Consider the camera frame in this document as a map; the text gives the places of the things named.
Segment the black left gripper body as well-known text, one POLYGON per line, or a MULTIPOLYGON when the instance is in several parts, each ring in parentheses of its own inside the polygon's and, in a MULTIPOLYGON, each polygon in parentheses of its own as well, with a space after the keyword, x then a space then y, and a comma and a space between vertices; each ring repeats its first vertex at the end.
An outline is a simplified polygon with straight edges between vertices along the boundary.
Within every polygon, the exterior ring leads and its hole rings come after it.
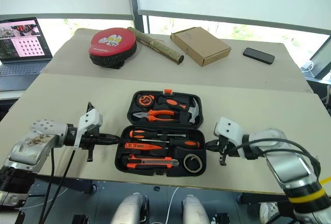
POLYGON ((87 161, 93 161, 95 142, 99 137, 99 128, 102 126, 102 115, 92 105, 87 104, 87 111, 83 117, 83 148, 88 151, 87 161))

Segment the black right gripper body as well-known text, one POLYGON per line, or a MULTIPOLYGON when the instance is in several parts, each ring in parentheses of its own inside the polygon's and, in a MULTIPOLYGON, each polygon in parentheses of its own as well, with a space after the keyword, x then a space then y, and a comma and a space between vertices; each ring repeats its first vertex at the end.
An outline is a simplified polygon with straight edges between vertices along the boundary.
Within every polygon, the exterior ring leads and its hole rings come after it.
POLYGON ((229 144, 229 139, 225 136, 220 135, 218 139, 218 147, 219 147, 219 163, 221 166, 226 166, 226 157, 227 157, 227 146, 229 144))

